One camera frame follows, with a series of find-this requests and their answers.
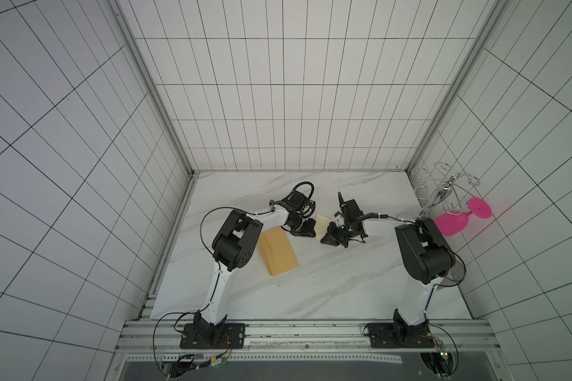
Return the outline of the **aluminium mounting rail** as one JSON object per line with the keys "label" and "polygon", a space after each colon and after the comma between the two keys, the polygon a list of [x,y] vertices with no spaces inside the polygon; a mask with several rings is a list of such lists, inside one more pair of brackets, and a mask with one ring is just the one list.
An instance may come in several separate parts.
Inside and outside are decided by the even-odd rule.
{"label": "aluminium mounting rail", "polygon": [[177,353],[218,354],[231,349],[233,356],[265,353],[380,353],[489,352],[500,348],[484,320],[432,320],[421,334],[398,344],[390,321],[364,320],[240,320],[233,323],[219,345],[204,344],[188,322],[171,319],[127,322],[116,345],[118,353],[172,357]]}

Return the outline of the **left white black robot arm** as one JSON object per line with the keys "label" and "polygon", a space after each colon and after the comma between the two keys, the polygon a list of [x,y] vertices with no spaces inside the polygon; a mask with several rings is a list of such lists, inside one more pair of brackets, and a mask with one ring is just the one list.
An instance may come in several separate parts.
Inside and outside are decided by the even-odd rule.
{"label": "left white black robot arm", "polygon": [[266,211],[227,208],[230,214],[208,249],[215,265],[206,306],[193,318],[195,331],[208,344],[218,345],[225,335],[231,284],[249,263],[262,233],[285,226],[294,237],[316,237],[316,221],[312,217],[316,210],[314,190],[313,183],[303,181],[285,198],[270,201]]}

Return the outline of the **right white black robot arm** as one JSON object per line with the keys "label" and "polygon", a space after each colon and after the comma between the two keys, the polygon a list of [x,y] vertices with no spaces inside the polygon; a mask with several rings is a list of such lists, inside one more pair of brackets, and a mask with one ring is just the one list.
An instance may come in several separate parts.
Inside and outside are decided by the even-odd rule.
{"label": "right white black robot arm", "polygon": [[397,347],[430,348],[431,339],[427,308],[435,288],[443,282],[456,258],[439,228],[429,217],[414,221],[389,214],[365,214],[353,199],[346,201],[338,193],[338,222],[330,222],[321,239],[323,244],[347,248],[351,241],[368,237],[385,237],[397,241],[400,255],[408,273],[400,306],[395,309],[391,323],[371,323],[368,335],[372,344],[391,336]]}

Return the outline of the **pink plastic wine glass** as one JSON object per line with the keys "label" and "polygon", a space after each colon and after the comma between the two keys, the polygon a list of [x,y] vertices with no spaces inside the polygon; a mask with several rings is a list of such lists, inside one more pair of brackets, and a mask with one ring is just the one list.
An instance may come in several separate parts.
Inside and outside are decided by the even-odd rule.
{"label": "pink plastic wine glass", "polygon": [[434,220],[443,236],[452,237],[461,233],[468,226],[471,215],[481,219],[488,219],[492,216],[491,207],[480,198],[471,198],[466,206],[469,209],[468,212],[446,212]]}

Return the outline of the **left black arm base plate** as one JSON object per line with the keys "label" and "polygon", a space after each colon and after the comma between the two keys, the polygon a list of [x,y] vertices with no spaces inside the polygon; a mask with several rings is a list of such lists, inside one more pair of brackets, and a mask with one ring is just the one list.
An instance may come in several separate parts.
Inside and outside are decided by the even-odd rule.
{"label": "left black arm base plate", "polygon": [[246,338],[243,323],[223,323],[213,327],[198,327],[193,323],[184,326],[180,340],[181,349],[242,349]]}

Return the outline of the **tan kraft envelope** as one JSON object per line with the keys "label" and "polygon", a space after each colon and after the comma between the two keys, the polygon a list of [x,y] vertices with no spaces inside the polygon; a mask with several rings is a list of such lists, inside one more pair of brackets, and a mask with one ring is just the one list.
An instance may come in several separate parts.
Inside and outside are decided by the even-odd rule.
{"label": "tan kraft envelope", "polygon": [[300,266],[287,233],[281,227],[263,232],[257,248],[270,276],[279,276]]}

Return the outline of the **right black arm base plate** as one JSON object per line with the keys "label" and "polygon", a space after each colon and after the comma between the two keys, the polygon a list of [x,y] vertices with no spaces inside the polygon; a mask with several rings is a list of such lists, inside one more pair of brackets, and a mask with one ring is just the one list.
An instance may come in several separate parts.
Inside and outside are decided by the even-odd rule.
{"label": "right black arm base plate", "polygon": [[362,333],[370,339],[373,349],[433,349],[428,325],[409,326],[400,322],[369,323]]}

